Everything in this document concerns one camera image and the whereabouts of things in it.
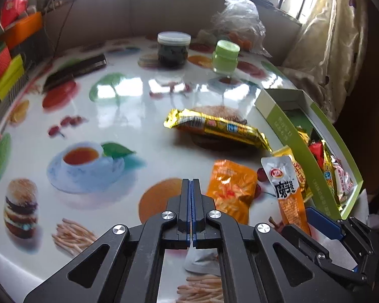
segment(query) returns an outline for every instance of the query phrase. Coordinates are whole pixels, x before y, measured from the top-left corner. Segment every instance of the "white wall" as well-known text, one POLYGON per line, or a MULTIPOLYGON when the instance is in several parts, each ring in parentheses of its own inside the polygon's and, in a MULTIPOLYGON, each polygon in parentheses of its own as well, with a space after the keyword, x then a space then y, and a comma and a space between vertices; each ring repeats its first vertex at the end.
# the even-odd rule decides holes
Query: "white wall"
MULTIPOLYGON (((224 0, 76 0, 58 50, 166 30, 195 36, 200 29, 210 28, 210 18, 224 7, 224 0)), ((45 16, 53 43, 69 8, 66 4, 45 16)), ((272 54, 272 62, 280 64, 300 25, 275 10, 258 6, 258 11, 266 27, 264 47, 272 54)))

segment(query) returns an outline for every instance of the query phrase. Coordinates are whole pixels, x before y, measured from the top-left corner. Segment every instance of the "green box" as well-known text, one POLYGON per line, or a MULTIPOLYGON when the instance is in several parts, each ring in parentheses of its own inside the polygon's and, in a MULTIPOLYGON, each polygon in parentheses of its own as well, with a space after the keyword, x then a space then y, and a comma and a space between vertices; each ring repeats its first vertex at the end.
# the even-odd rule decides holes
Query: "green box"
POLYGON ((348 218, 361 192, 362 176, 344 141, 320 108, 303 90, 296 89, 262 90, 255 106, 272 127, 282 144, 292 149, 296 160, 303 168, 307 184, 313 192, 313 202, 316 208, 334 220, 348 218), (342 211, 338 210, 336 200, 316 159, 285 114, 285 112, 289 113, 289 111, 295 110, 303 112, 303 114, 300 113, 302 114, 300 122, 303 122, 303 118, 305 118, 306 124, 311 123, 318 134, 326 140, 328 148, 334 156, 341 160, 343 169, 349 173, 354 182, 346 206, 342 211))

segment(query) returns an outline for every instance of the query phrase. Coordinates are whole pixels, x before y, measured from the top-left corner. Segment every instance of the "metal bolt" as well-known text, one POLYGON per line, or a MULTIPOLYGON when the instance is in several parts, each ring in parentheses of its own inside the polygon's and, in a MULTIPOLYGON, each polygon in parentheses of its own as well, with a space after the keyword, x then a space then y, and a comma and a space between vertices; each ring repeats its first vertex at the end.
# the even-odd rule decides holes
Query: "metal bolt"
POLYGON ((174 217, 174 213, 171 212, 171 211, 165 211, 165 212, 162 213, 162 218, 164 220, 170 220, 173 217, 174 217))
POLYGON ((271 227, 268 224, 266 224, 266 223, 260 223, 257 226, 257 230, 259 232, 262 232, 263 234, 266 234, 267 232, 269 232, 271 230, 271 227))
POLYGON ((122 224, 118 224, 118 225, 114 226, 114 228, 112 229, 112 232, 116 235, 121 235, 125 231, 126 231, 126 228, 122 224))
POLYGON ((211 210, 209 213, 208 213, 209 217, 211 218, 220 218, 222 216, 222 213, 217 211, 217 210, 211 210))

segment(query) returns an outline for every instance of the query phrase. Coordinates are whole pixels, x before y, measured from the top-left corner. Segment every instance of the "red bag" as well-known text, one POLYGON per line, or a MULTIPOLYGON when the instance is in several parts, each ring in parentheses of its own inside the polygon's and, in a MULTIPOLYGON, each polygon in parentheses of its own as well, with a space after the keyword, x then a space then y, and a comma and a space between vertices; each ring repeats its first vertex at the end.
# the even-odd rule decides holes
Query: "red bag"
POLYGON ((5 29, 27 9, 28 0, 7 0, 2 9, 0 23, 5 29))

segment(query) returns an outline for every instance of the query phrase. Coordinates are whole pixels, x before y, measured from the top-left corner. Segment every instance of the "red logo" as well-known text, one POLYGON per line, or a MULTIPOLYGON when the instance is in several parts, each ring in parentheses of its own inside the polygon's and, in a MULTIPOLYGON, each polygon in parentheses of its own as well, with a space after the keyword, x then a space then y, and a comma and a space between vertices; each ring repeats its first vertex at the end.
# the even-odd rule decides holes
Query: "red logo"
POLYGON ((274 179, 280 179, 284 176, 284 172, 282 172, 279 168, 272 168, 270 170, 270 176, 274 179))

